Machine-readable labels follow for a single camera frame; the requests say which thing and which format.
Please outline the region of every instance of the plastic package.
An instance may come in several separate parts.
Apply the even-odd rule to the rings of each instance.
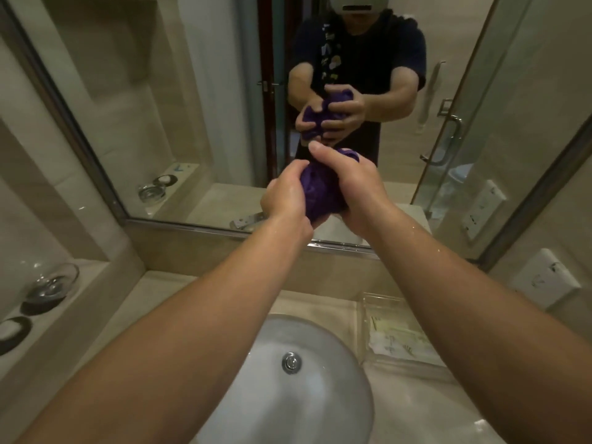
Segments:
[[[364,294],[363,361],[391,365],[405,375],[453,381],[405,299]]]

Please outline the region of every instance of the chrome drain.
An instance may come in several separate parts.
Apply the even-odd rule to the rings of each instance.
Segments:
[[[295,374],[302,368],[302,359],[300,355],[294,352],[288,352],[282,358],[282,369],[286,374]]]

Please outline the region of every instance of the white outlet plate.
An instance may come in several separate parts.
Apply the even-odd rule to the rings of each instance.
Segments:
[[[546,310],[581,286],[554,253],[541,249],[512,279],[510,288],[521,291]]]
[[[483,226],[506,199],[506,195],[492,180],[485,182],[485,187],[462,219],[462,227],[469,239],[473,240],[477,237]]]

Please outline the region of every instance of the purple cloth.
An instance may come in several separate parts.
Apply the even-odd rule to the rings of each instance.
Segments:
[[[329,104],[331,103],[341,103],[343,101],[351,101],[353,99],[353,93],[351,90],[347,89],[342,91],[341,93],[331,93],[328,98],[323,100],[323,111],[322,112],[315,112],[311,106],[308,106],[304,111],[304,115],[302,116],[302,121],[308,123],[316,123],[316,126],[309,130],[302,133],[302,138],[305,140],[312,140],[316,136],[322,137],[323,133],[326,132],[321,123],[325,120],[342,120],[347,117],[346,113],[340,112],[331,112],[329,110]]]
[[[345,156],[360,161],[358,153],[352,150],[337,150]],[[347,209],[347,203],[339,188],[337,173],[316,160],[312,160],[300,176],[306,197],[306,216],[314,223],[322,216],[340,213]]]

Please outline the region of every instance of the man's left hand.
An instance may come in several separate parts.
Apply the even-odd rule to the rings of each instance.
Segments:
[[[353,100],[329,104],[330,111],[345,113],[347,117],[343,120],[325,120],[322,123],[325,130],[334,130],[323,134],[323,143],[332,147],[358,129],[366,120],[366,101],[359,91],[349,84],[325,85],[327,93],[341,93],[348,89],[353,93]]]

